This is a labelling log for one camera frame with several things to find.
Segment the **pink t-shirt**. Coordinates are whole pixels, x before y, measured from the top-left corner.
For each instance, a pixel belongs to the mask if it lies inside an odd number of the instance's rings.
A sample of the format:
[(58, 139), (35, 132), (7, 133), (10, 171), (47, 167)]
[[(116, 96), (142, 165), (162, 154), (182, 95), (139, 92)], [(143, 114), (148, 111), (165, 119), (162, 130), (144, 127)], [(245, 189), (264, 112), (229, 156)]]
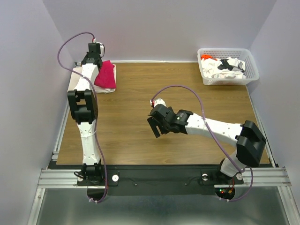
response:
[(114, 67), (110, 60), (104, 61), (94, 85), (104, 89), (115, 89)]

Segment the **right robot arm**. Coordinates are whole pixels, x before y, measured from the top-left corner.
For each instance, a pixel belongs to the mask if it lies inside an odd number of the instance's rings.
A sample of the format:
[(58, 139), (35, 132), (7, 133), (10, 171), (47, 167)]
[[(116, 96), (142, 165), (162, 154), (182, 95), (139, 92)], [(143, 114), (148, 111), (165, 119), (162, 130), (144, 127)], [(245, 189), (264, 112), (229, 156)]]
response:
[(228, 143), (236, 148), (233, 154), (225, 153), (225, 159), (216, 170), (216, 179), (221, 183), (229, 181), (246, 167), (259, 166), (266, 145), (266, 138), (257, 125), (249, 120), (243, 124), (225, 123), (205, 119), (191, 111), (179, 110), (157, 104), (147, 119), (155, 137), (170, 132), (186, 135), (211, 137), (217, 145)]

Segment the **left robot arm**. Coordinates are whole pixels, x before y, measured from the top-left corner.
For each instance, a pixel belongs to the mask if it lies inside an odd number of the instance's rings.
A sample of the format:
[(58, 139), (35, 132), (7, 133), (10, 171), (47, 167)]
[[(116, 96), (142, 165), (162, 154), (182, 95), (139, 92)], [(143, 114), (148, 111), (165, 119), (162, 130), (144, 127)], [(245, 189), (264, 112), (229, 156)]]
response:
[(100, 185), (104, 182), (104, 169), (96, 141), (98, 104), (93, 91), (102, 64), (101, 44), (89, 43), (78, 83), (67, 92), (71, 116), (77, 124), (82, 142), (82, 169), (75, 173), (81, 185)]

